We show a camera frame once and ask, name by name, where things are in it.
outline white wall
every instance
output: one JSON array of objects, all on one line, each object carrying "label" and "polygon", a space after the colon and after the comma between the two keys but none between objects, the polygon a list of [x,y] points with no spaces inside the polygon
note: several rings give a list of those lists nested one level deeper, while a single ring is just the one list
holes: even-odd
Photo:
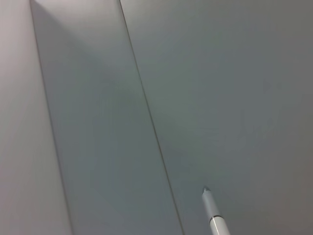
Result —
[{"label": "white wall", "polygon": [[0,0],[0,234],[71,234],[28,0]]},{"label": "white wall", "polygon": [[313,234],[313,1],[121,2],[185,234]]}]

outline panel seam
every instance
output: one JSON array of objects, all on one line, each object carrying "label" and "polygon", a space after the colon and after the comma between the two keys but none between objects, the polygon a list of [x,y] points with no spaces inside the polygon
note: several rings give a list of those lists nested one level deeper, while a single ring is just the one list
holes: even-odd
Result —
[{"label": "panel seam", "polygon": [[61,159],[60,159],[60,156],[59,156],[57,142],[56,142],[55,135],[54,135],[51,111],[50,111],[50,108],[49,108],[48,96],[47,96],[47,91],[46,91],[46,87],[45,87],[44,72],[43,72],[43,67],[42,67],[42,63],[41,63],[41,59],[40,59],[39,45],[38,45],[38,40],[37,40],[37,35],[36,35],[36,28],[35,28],[35,22],[34,22],[32,3],[34,3],[34,4],[38,4],[38,3],[35,2],[35,0],[30,0],[29,1],[30,14],[31,14],[32,23],[33,23],[34,37],[35,37],[35,44],[36,44],[36,48],[37,48],[37,56],[38,56],[38,62],[39,62],[39,67],[40,67],[40,73],[41,73],[43,87],[44,87],[44,92],[45,92],[45,103],[46,103],[47,109],[48,109],[49,122],[50,122],[52,137],[53,137],[54,149],[55,149],[55,154],[56,154],[56,158],[57,158],[57,162],[58,162],[58,169],[59,169],[59,174],[60,174],[60,179],[61,179],[61,184],[62,184],[62,189],[63,189],[63,196],[64,196],[64,200],[65,200],[65,206],[66,206],[66,209],[67,209],[67,218],[68,218],[68,221],[69,221],[70,231],[71,231],[72,235],[75,235],[73,221],[72,221],[72,217],[71,217],[71,213],[70,213],[70,209],[69,209],[69,202],[68,202],[68,197],[67,197],[67,193],[66,193],[66,187],[65,187],[65,183],[64,183],[64,176],[63,176],[62,168],[61,168]]},{"label": "panel seam", "polygon": [[158,149],[159,149],[159,152],[160,152],[160,155],[161,155],[161,160],[162,160],[163,168],[164,168],[164,171],[165,171],[166,180],[167,180],[168,186],[170,188],[170,194],[171,194],[172,201],[173,201],[173,204],[174,204],[174,207],[175,207],[175,212],[176,212],[176,215],[177,215],[177,218],[178,218],[178,221],[179,221],[179,226],[180,226],[180,229],[181,229],[181,233],[182,233],[182,235],[185,235],[185,232],[184,232],[184,229],[183,229],[183,226],[182,226],[182,222],[181,222],[181,218],[179,216],[178,207],[177,207],[177,204],[176,204],[176,201],[175,201],[175,197],[174,197],[172,185],[171,185],[171,182],[170,182],[170,178],[169,178],[168,173],[167,173],[164,156],[163,156],[163,153],[162,153],[162,150],[161,150],[160,142],[159,142],[158,137],[157,137],[157,131],[156,131],[156,127],[155,127],[155,124],[154,124],[154,121],[153,121],[153,118],[152,118],[151,110],[150,110],[150,107],[149,107],[149,102],[148,102],[148,99],[147,99],[147,96],[146,96],[146,92],[145,92],[145,89],[144,89],[144,86],[143,86],[143,82],[142,82],[142,79],[141,79],[141,75],[140,75],[140,72],[139,72],[139,67],[138,67],[138,63],[137,63],[137,60],[136,60],[136,56],[135,56],[133,44],[132,44],[132,41],[131,41],[131,37],[130,37],[130,34],[129,34],[129,30],[128,30],[128,27],[127,27],[127,23],[126,23],[126,18],[125,18],[125,15],[124,15],[122,2],[121,2],[121,0],[118,0],[118,1],[119,1],[119,4],[120,4],[120,9],[122,11],[123,20],[124,20],[124,23],[125,23],[128,40],[129,40],[129,43],[131,45],[131,49],[132,49],[132,53],[133,53],[133,57],[134,57],[134,61],[135,61],[135,65],[136,65],[139,81],[140,81],[141,88],[142,88],[142,91],[143,91],[143,96],[144,96],[144,99],[145,99],[145,103],[146,103],[146,106],[147,106],[147,109],[148,109],[150,121],[151,121],[151,124],[152,124],[152,127],[153,127],[153,131],[154,131],[154,135],[155,135],[155,138],[156,138],[157,146],[158,146]]}]

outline pen tip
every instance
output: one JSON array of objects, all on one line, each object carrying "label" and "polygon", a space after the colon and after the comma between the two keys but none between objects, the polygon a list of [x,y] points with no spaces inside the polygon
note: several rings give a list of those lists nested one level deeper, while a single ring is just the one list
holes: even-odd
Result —
[{"label": "pen tip", "polygon": [[206,191],[211,191],[207,186],[204,186],[203,189],[202,189],[202,194]]}]

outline gray wall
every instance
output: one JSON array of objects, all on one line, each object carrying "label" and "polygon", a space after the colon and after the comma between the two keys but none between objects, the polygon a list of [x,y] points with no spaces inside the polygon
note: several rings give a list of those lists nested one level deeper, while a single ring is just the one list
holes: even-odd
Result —
[{"label": "gray wall", "polygon": [[118,0],[32,2],[75,235],[179,235]]},{"label": "gray wall", "polygon": [[121,2],[185,234],[312,234],[313,2]]},{"label": "gray wall", "polygon": [[28,0],[0,0],[0,234],[71,235]]}]

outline pen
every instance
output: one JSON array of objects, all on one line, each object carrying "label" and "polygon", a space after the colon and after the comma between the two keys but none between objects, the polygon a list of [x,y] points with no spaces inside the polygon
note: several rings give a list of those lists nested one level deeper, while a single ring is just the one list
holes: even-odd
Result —
[{"label": "pen", "polygon": [[230,235],[225,220],[215,204],[212,192],[206,186],[202,191],[202,200],[213,235]]}]

